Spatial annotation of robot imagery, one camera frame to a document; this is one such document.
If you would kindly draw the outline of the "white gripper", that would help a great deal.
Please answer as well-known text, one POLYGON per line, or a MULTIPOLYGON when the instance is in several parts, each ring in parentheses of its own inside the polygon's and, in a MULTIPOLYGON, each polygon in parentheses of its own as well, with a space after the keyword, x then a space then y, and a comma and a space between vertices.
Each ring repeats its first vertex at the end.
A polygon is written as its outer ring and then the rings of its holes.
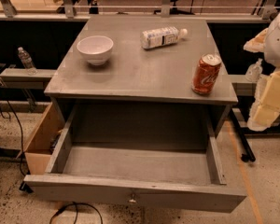
POLYGON ((265 61, 278 67, 268 76, 260 76, 255 102, 249 112, 247 127, 261 132, 270 128, 280 116, 280 12, 268 29, 263 29, 244 44, 244 50, 253 53, 264 51, 265 61))

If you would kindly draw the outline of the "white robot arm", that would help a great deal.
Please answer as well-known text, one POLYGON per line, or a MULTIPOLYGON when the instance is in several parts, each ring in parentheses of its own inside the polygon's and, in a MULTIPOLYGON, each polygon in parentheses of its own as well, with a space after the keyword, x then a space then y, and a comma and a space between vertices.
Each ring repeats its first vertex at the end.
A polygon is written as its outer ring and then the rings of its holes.
POLYGON ((257 82, 255 102, 249 112, 248 128, 260 132, 270 128, 280 116, 280 12, 268 28, 244 44, 244 50, 262 52, 265 62, 275 67, 257 82))

